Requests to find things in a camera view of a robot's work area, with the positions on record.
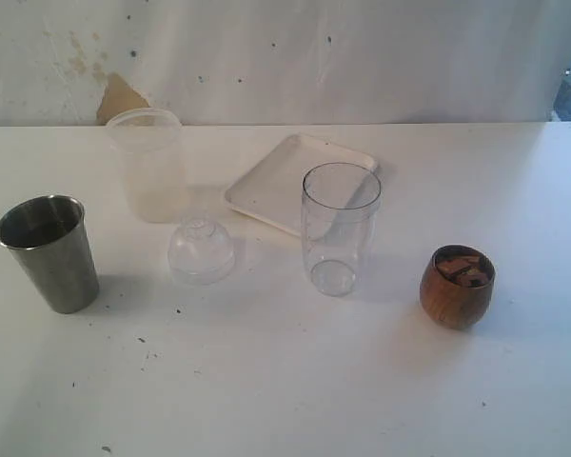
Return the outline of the clear dome lid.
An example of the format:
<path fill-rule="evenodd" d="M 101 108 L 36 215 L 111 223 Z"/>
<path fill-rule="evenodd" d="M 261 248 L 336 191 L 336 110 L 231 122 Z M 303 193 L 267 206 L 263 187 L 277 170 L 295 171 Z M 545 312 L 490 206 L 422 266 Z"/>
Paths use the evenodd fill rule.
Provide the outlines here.
<path fill-rule="evenodd" d="M 224 226 L 205 217 L 184 219 L 169 240 L 167 262 L 174 280 L 209 285 L 235 266 L 234 243 Z"/>

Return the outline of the brown wooden cup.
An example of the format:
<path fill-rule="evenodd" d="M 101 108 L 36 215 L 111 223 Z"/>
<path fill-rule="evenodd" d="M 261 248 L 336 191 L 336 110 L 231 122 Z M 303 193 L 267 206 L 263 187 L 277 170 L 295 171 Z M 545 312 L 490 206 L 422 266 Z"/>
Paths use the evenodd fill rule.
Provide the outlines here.
<path fill-rule="evenodd" d="M 465 249 L 482 255 L 492 267 L 491 282 L 481 288 L 463 288 L 447 281 L 435 267 L 439 252 Z M 437 324 L 457 330 L 465 330 L 477 324 L 489 308 L 496 271 L 482 252 L 463 245 L 446 245 L 431 256 L 420 282 L 420 303 L 427 315 Z"/>

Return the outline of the stainless steel cup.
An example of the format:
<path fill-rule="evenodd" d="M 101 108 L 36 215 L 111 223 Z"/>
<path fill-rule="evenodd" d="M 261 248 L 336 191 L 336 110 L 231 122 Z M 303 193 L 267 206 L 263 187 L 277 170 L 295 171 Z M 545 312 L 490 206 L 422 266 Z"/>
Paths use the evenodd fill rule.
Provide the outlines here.
<path fill-rule="evenodd" d="M 98 297 L 85 208 L 77 199 L 43 195 L 13 207 L 0 219 L 0 245 L 53 311 L 72 314 Z"/>

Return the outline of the clear plastic tumbler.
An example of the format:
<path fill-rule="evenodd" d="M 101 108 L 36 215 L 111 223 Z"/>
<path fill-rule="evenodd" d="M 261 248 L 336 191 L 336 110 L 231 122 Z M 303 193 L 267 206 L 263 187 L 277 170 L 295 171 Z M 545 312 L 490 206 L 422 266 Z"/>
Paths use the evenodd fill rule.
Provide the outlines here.
<path fill-rule="evenodd" d="M 321 164 L 302 182 L 301 242 L 305 273 L 324 295 L 356 286 L 382 199 L 374 171 L 347 162 Z"/>

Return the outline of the white rectangular tray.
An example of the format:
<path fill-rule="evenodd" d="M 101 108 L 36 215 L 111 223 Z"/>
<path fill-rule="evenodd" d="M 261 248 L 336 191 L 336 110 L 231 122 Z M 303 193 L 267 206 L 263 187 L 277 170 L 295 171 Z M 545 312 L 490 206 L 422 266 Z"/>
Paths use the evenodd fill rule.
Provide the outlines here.
<path fill-rule="evenodd" d="M 364 152 L 325 139 L 293 134 L 224 191 L 235 211 L 294 236 L 300 235 L 305 175 L 324 163 L 344 162 L 376 171 L 379 162 Z"/>

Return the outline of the translucent plastic container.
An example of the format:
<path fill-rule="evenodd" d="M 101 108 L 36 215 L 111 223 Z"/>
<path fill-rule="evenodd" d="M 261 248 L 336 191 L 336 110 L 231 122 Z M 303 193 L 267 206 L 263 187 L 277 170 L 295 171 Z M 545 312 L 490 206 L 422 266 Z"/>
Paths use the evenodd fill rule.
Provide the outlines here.
<path fill-rule="evenodd" d="M 179 220 L 188 205 L 179 119 L 165 109 L 130 109 L 112 117 L 106 128 L 131 211 L 149 223 Z"/>

